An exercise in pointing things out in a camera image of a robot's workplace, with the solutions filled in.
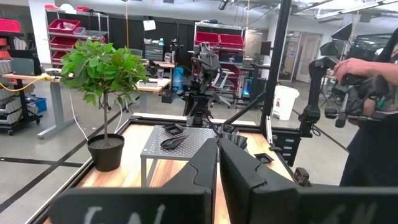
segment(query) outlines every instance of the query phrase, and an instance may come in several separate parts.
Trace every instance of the green leaves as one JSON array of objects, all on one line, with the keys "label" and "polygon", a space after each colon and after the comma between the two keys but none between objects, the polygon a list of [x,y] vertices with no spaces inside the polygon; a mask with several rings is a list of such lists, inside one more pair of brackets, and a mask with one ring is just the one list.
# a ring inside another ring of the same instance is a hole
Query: green leaves
[{"label": "green leaves", "polygon": [[130,70],[130,69],[132,69],[132,66],[134,65],[134,62],[132,62],[132,61],[127,61],[127,62],[125,62],[124,64],[123,64],[123,67],[124,67],[124,69],[126,69],[126,70]]},{"label": "green leaves", "polygon": [[117,80],[114,80],[111,85],[111,90],[119,90],[120,84]]},{"label": "green leaves", "polygon": [[104,51],[105,53],[110,53],[112,51],[113,48],[113,44],[112,43],[108,43],[105,45]]},{"label": "green leaves", "polygon": [[123,103],[122,97],[130,98],[137,91],[137,82],[147,79],[141,58],[129,49],[116,50],[112,43],[78,41],[75,49],[62,57],[62,63],[61,82],[85,93],[84,100],[94,105],[109,93]]},{"label": "green leaves", "polygon": [[70,72],[73,71],[74,68],[75,68],[75,63],[69,62],[62,67],[61,74],[68,75]]},{"label": "green leaves", "polygon": [[114,66],[121,66],[122,64],[123,64],[123,62],[122,62],[122,56],[120,55],[120,54],[118,54],[118,53],[115,53],[113,56],[112,56],[112,64],[114,65]]},{"label": "green leaves", "polygon": [[83,100],[86,100],[87,103],[93,103],[94,106],[96,106],[96,100],[94,94],[86,93]]}]

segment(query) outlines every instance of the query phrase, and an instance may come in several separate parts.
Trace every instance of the perforated metal platform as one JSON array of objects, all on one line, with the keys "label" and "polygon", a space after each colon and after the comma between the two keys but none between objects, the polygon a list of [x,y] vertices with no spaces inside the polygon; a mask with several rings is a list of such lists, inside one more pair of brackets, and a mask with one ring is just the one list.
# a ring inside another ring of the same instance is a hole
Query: perforated metal platform
[{"label": "perforated metal platform", "polygon": [[[189,135],[176,149],[165,150],[160,144],[169,138]],[[208,138],[215,138],[216,134],[208,128],[186,128],[182,134],[171,135],[162,126],[154,126],[144,149],[141,159],[173,159],[188,161],[199,150]]]}]

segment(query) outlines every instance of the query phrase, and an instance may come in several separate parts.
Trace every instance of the potted plant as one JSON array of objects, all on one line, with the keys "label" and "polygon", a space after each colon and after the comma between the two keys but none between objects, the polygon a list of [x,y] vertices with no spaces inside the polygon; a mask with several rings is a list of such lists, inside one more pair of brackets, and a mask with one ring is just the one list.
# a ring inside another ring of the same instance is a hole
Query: potted plant
[{"label": "potted plant", "polygon": [[120,104],[122,97],[131,100],[131,93],[138,91],[137,82],[146,80],[141,58],[130,50],[115,49],[113,44],[78,41],[69,54],[62,57],[61,82],[68,88],[84,93],[87,103],[104,111],[104,134],[88,140],[88,150],[99,171],[111,171],[120,166],[124,138],[108,133],[109,95],[115,94]]}]

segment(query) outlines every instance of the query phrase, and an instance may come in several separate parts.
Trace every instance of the tree trunk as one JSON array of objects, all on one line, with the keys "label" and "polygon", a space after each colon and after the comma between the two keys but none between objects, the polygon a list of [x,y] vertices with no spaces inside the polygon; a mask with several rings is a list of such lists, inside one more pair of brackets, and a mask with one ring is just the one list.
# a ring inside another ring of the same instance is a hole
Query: tree trunk
[{"label": "tree trunk", "polygon": [[104,102],[103,102],[103,109],[104,109],[104,135],[105,135],[105,146],[109,145],[109,140],[108,140],[108,93],[105,91],[104,92]]}]

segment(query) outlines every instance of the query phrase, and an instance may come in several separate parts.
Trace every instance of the white cable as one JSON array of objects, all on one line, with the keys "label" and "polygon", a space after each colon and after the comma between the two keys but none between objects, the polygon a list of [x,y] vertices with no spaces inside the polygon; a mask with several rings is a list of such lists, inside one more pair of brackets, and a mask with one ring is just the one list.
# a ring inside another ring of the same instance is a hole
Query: white cable
[{"label": "white cable", "polygon": [[118,101],[118,105],[120,107],[120,118],[119,118],[119,123],[116,126],[116,129],[114,130],[115,134],[116,134],[116,131],[119,129],[119,125],[122,122],[122,118],[123,118],[123,109],[122,109],[122,106],[120,105],[119,101]]},{"label": "white cable", "polygon": [[75,120],[77,126],[79,127],[80,131],[83,133],[83,135],[85,136],[86,140],[88,141],[88,138],[85,134],[85,132],[83,131],[83,129],[80,127],[79,123],[77,122],[76,116],[75,116],[75,110],[73,109],[73,102],[72,102],[72,95],[70,94],[69,88],[67,88],[68,93],[69,93],[69,99],[70,99],[70,106],[72,107],[72,114],[73,114],[73,119]]}]

